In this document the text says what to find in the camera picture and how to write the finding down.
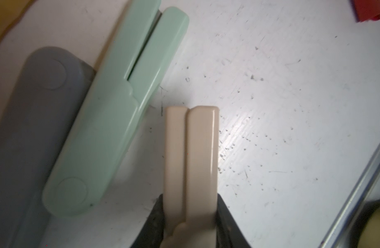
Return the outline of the beige pruning pliers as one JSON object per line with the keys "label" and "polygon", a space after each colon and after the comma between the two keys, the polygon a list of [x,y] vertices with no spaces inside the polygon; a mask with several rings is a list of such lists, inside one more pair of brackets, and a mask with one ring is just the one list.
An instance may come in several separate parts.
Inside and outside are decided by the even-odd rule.
{"label": "beige pruning pliers", "polygon": [[214,248],[219,109],[170,106],[165,117],[162,248]]}

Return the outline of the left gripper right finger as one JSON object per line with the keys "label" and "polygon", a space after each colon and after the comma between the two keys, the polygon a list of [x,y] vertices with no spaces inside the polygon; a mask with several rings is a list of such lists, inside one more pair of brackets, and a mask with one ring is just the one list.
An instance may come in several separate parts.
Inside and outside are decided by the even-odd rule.
{"label": "left gripper right finger", "polygon": [[216,247],[251,248],[220,194],[217,195]]}

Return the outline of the mint green pliers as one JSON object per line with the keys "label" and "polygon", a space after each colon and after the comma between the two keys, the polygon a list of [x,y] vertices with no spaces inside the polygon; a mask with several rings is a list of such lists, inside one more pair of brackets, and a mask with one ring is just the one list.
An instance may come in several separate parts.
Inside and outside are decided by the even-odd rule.
{"label": "mint green pliers", "polygon": [[131,1],[42,193],[59,218],[103,197],[187,31],[188,15],[160,1]]}

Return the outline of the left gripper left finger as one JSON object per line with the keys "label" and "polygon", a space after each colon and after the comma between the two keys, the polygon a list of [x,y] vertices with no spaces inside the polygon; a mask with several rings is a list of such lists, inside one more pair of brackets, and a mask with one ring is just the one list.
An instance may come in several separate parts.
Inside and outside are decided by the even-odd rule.
{"label": "left gripper left finger", "polygon": [[130,248],[159,248],[164,238],[164,227],[163,195],[161,194]]}

